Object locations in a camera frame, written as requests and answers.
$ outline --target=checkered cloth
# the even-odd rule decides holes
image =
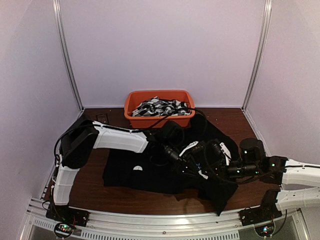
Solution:
[[[187,116],[191,112],[184,101],[164,100],[154,97],[142,102],[136,110],[132,112],[133,117],[156,117],[156,116]]]

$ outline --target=orange plastic bin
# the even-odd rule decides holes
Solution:
[[[195,108],[195,103],[190,94],[184,90],[155,90],[155,91],[134,91],[129,94],[124,105],[124,116],[128,119],[135,129],[146,129],[155,124],[163,116],[132,116],[132,112],[144,101],[159,97],[165,100],[178,100],[185,102],[189,108]],[[169,116],[165,120],[159,122],[155,128],[161,128],[168,120],[174,121],[181,127],[187,127],[190,119],[195,115],[192,111],[187,116]]]

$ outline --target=vertical metal post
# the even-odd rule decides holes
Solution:
[[[251,78],[250,78],[250,83],[249,83],[248,90],[246,92],[245,99],[244,99],[244,102],[242,105],[242,110],[244,112],[246,111],[246,109],[248,107],[248,104],[249,104],[249,101],[250,101],[250,98],[252,95],[252,91],[254,89],[255,82],[256,82],[256,79],[258,76],[259,67],[260,67],[260,64],[262,61],[262,55],[264,52],[264,48],[265,48],[266,40],[267,40],[267,35],[268,35],[268,31],[269,31],[271,12],[272,12],[272,0],[265,0],[259,44],[258,44],[256,56],[255,56],[253,70],[252,70],[252,74],[251,74]]]
[[[82,111],[84,107],[80,99],[79,91],[75,81],[74,72],[72,70],[72,66],[70,62],[70,57],[68,53],[67,42],[66,42],[66,37],[64,32],[64,25],[63,25],[63,20],[61,15],[61,9],[60,9],[60,0],[53,0],[53,11],[54,11],[54,17],[55,17],[55,21],[56,21],[56,25],[59,33],[60,45],[62,49],[62,55],[64,59],[66,72],[70,81],[71,89],[72,89],[76,104],[79,108],[79,111]]]

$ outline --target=robotic arm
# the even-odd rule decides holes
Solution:
[[[232,160],[223,142],[192,142],[182,151],[172,147],[166,140],[181,129],[168,121],[156,133],[149,130],[135,130],[114,127],[80,117],[61,137],[59,153],[56,154],[56,171],[52,176],[50,207],[46,217],[63,223],[76,222],[86,226],[89,213],[70,208],[69,195],[80,168],[88,161],[92,149],[110,148],[143,153],[150,145],[158,144],[163,153],[172,160],[173,169],[180,174],[196,178],[217,178],[223,184],[244,184],[259,179],[269,184],[298,184],[312,188],[296,191],[269,190],[261,206],[240,211],[242,225],[268,221],[280,217],[281,211],[320,205],[320,165],[306,164],[280,156],[266,157],[263,143],[254,138],[240,143],[241,158]],[[210,148],[221,160],[209,165],[206,150]],[[207,168],[199,170],[193,155],[204,152]],[[236,179],[252,177],[243,182]]]

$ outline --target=white wall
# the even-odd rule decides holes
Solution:
[[[240,107],[264,0],[64,0],[85,107],[123,107],[137,90],[184,89],[196,106]]]
[[[272,5],[248,111],[272,155],[320,164],[320,3],[275,0]],[[312,212],[305,216],[318,223],[309,224],[317,240],[320,208]]]
[[[0,234],[14,240],[48,178],[55,140],[78,109],[52,1],[1,0],[0,10]]]

